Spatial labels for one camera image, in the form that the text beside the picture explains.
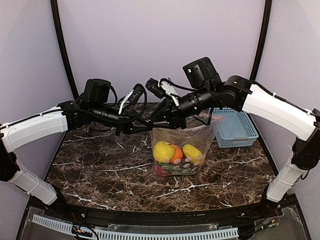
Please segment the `black frame post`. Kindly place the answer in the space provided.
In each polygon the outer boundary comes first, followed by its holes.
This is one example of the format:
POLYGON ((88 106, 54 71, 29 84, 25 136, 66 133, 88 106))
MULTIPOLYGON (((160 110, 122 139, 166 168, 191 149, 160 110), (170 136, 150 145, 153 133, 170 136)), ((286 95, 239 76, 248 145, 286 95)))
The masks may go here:
POLYGON ((272 0, 265 0, 264 2, 259 39, 258 39, 256 53, 255 53, 255 57, 254 57, 254 61, 253 61, 253 65, 250 73, 250 78, 249 78, 252 81, 255 81, 257 78, 262 55, 264 52, 265 42, 266 42, 268 28, 269 28, 269 21, 271 17, 272 2, 273 2, 272 0))
POLYGON ((69 85, 69 88, 71 90, 72 96, 74 99, 79 97, 78 88, 76 86, 76 81, 74 78, 73 70, 71 67, 67 46, 64 38, 63 33, 63 27, 62 27, 62 20, 60 16, 60 10, 59 10, 59 3, 57 0, 50 0, 50 7, 51 7, 51 13, 52 13, 52 19, 56 34, 56 39, 59 47, 60 56, 62 59, 64 71, 67 77, 67 82, 69 85))

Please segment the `black frame post left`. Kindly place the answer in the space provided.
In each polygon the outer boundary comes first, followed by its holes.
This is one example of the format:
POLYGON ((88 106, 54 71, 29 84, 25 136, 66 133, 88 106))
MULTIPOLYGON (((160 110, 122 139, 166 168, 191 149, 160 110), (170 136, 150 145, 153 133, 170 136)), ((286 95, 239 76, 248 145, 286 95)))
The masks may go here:
POLYGON ((67 46, 64 38, 63 33, 63 27, 62 27, 62 20, 60 16, 60 10, 59 10, 59 3, 57 0, 50 0, 50 7, 51 7, 51 13, 52 13, 52 19, 56 34, 56 39, 59 47, 60 56, 62 59, 64 71, 67 77, 67 82, 69 85, 69 88, 71 90, 72 96, 74 99, 79 97, 78 88, 76 86, 76 81, 74 78, 73 70, 71 67, 67 46))

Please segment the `orange fruit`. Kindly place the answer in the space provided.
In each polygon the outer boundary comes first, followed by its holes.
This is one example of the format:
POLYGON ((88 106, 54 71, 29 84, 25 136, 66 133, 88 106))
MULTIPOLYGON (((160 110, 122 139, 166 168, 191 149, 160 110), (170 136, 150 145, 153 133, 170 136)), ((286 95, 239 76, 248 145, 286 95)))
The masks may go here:
POLYGON ((177 145, 173 145, 173 147, 174 147, 174 155, 173 155, 172 159, 170 160, 170 163, 171 164, 179 164, 184 156, 183 151, 177 145))

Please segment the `clear zip top bag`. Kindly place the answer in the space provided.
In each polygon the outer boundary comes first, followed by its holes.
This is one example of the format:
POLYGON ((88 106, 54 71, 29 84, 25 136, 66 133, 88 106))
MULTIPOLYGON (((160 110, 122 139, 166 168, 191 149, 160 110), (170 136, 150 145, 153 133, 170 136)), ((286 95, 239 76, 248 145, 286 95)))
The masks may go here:
POLYGON ((200 172, 207 152, 224 121, 208 113, 186 119, 186 128, 154 128, 150 132, 153 172, 157 177, 192 176, 200 172))

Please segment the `light blue perforated basket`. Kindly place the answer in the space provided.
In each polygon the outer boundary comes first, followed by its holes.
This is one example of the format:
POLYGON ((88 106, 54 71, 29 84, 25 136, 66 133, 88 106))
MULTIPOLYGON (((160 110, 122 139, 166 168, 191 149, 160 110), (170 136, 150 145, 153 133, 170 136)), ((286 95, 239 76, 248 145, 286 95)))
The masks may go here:
POLYGON ((216 141, 220 149, 250 147, 259 134, 246 112, 231 108, 214 108, 213 114, 224 117, 216 141))

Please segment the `black front rail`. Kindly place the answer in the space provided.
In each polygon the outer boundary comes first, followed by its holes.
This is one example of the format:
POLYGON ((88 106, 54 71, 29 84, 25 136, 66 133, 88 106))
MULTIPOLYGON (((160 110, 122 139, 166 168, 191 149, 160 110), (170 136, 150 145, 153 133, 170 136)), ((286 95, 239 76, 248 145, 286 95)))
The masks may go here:
POLYGON ((48 206, 50 215, 74 220, 87 226, 107 226, 108 224, 136 226, 186 226, 195 224, 218 223, 231 225, 243 231, 249 231, 255 221, 284 214, 284 208, 298 205, 295 194, 286 195, 279 203, 267 203, 263 200, 238 207, 220 208, 202 211, 184 212, 137 212, 106 210, 68 204, 63 197, 57 203, 48 206))

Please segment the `green cucumber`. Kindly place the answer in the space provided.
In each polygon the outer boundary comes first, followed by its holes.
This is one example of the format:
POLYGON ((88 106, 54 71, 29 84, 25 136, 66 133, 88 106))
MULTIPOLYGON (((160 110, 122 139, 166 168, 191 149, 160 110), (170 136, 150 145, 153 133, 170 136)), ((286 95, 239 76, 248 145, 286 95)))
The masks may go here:
POLYGON ((190 163, 183 164, 169 164, 169 163, 156 163, 160 167, 168 171, 169 175, 193 175, 200 169, 199 166, 194 166, 190 163))

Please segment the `red apple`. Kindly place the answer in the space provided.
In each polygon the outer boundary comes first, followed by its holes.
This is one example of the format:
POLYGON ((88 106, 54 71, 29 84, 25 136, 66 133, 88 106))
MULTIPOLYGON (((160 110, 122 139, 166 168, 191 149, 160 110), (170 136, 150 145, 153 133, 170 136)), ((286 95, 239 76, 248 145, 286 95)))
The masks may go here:
POLYGON ((153 164, 153 174, 156 177, 167 177, 169 176, 169 172, 165 170, 163 167, 159 166, 158 164, 153 164))

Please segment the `black frame post right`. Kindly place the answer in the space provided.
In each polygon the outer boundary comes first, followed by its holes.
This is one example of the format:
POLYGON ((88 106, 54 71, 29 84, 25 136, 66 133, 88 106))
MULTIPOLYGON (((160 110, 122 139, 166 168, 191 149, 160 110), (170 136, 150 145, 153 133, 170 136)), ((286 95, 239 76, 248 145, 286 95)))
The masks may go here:
POLYGON ((269 28, 269 21, 271 17, 272 2, 273 2, 272 0, 265 0, 264 2, 259 39, 258 39, 256 53, 255 53, 255 57, 254 57, 254 61, 253 61, 253 65, 250 73, 250 78, 249 78, 252 81, 255 81, 257 78, 262 55, 264 52, 265 42, 266 42, 268 28, 269 28))

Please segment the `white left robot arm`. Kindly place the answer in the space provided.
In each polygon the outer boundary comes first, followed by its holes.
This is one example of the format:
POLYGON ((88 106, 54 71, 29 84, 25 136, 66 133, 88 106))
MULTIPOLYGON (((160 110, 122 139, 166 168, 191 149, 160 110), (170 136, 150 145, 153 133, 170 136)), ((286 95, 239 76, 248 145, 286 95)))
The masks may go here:
MULTIPOLYGON (((2 99, 0 101, 0 122, 14 122, 44 112, 67 99, 41 99, 39 101, 2 99)), ((15 154, 21 163, 39 177, 47 173, 55 152, 62 140, 62 134, 54 134, 20 147, 15 154)), ((0 183, 0 207, 25 208, 29 197, 9 182, 0 183)))

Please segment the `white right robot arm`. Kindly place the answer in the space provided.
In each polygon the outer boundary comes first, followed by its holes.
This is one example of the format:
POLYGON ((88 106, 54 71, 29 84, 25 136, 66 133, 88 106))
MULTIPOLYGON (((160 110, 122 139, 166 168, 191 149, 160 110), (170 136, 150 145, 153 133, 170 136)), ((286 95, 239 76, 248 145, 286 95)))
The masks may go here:
POLYGON ((168 79, 150 79, 146 88, 164 99, 163 106, 149 119, 152 127, 165 120, 167 128, 184 128, 187 117, 209 108, 228 107, 251 115, 279 170, 266 190, 265 197, 271 202, 278 203, 319 163, 319 111, 295 105, 256 81, 236 75, 226 82, 212 78, 184 96, 175 93, 174 85, 168 79))

